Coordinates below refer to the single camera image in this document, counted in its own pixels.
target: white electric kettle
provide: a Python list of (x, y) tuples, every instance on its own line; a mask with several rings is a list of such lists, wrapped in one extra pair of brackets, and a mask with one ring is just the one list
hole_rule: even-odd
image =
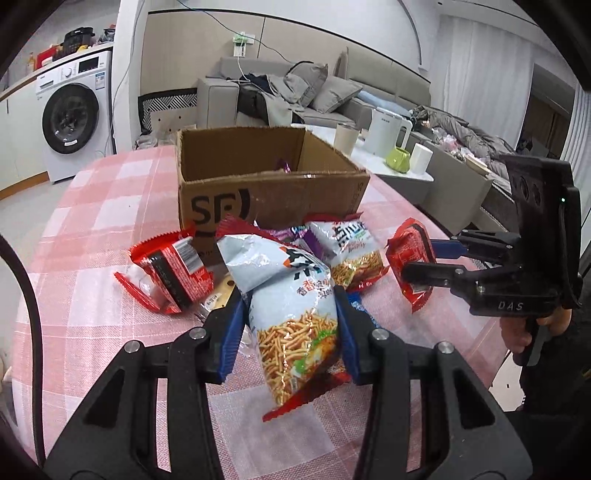
[(406, 129), (402, 141), (402, 148), (406, 148), (410, 131), (413, 128), (413, 123), (410, 120), (380, 107), (371, 110), (371, 117), (364, 149), (373, 155), (386, 158), (386, 155), (396, 146), (401, 127)]

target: cardboard box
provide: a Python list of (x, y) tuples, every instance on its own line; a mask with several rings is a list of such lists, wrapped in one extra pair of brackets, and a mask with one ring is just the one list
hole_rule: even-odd
[[(276, 171), (283, 160), (291, 172)], [(218, 223), (228, 213), (262, 228), (301, 225), (308, 213), (355, 213), (369, 181), (342, 153), (303, 128), (182, 130), (177, 141), (178, 214), (196, 225), (206, 265), (221, 262)]]

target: pink checkered tablecloth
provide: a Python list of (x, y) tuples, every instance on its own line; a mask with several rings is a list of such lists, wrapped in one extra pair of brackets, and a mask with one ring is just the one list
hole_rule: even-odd
[[(373, 177), (360, 210), (385, 245), (412, 216), (432, 238), (439, 228), (395, 190)], [(47, 451), (91, 385), (130, 339), (145, 345), (170, 342), (195, 325), (190, 316), (146, 311), (115, 281), (129, 264), (128, 248), (178, 229), (174, 147), (106, 157), (81, 171), (52, 214), (31, 265), (44, 342), (43, 414)], [(473, 269), (470, 260), (462, 259)], [(489, 385), (506, 352), (498, 322), (472, 317), (463, 300), (435, 288), (427, 305), (411, 314), (392, 273), (363, 295), (366, 308), (405, 341), (432, 346), (453, 342)], [(31, 337), (21, 303), (14, 337), (13, 392), (21, 441), (33, 454), (31, 430)], [(371, 388), (343, 385), (273, 421), (262, 369), (241, 354), (221, 386), (208, 388), (217, 449), (226, 479), (351, 478), (365, 428)], [(158, 461), (169, 468), (165, 388), (157, 402)], [(418, 423), (413, 415), (413, 424)], [(411, 458), (418, 452), (418, 429)]]

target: white cup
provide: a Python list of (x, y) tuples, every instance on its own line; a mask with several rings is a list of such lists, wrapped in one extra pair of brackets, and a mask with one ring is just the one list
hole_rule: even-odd
[(348, 125), (338, 124), (335, 133), (335, 148), (350, 157), (359, 136), (359, 130)]
[(417, 143), (414, 145), (413, 154), (410, 156), (410, 170), (421, 175), (427, 171), (433, 152), (427, 147)]

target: human hand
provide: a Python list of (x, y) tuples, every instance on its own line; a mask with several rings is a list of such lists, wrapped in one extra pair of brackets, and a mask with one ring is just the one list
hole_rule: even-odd
[[(562, 307), (549, 317), (538, 319), (538, 325), (547, 325), (552, 336), (561, 335), (570, 324), (572, 310)], [(521, 353), (531, 343), (531, 335), (525, 331), (525, 318), (501, 318), (501, 336), (505, 346), (513, 353)]]

